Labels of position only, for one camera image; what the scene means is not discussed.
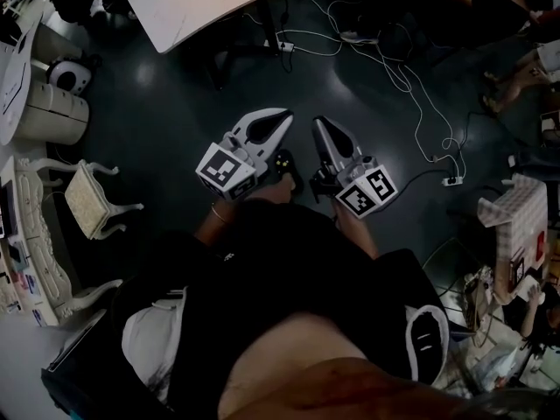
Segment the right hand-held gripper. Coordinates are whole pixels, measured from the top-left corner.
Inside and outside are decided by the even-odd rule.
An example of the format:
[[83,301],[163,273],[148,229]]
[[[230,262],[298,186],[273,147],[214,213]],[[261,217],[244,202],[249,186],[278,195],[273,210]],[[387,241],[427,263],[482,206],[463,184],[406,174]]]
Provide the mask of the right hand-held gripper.
[[385,166],[372,156],[359,156],[357,140],[347,128],[317,116],[311,131],[322,164],[310,180],[316,201],[319,196],[336,199],[361,220],[397,196],[398,189]]

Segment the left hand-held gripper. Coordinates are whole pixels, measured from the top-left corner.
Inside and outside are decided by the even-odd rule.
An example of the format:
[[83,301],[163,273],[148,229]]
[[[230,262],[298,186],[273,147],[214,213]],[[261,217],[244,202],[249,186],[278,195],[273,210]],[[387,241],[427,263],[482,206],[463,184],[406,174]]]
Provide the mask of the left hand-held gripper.
[[[225,201],[244,198],[265,178],[267,161],[279,148],[293,122],[287,108],[263,108],[244,115],[219,143],[211,143],[196,174]],[[247,145],[259,145],[257,155]]]

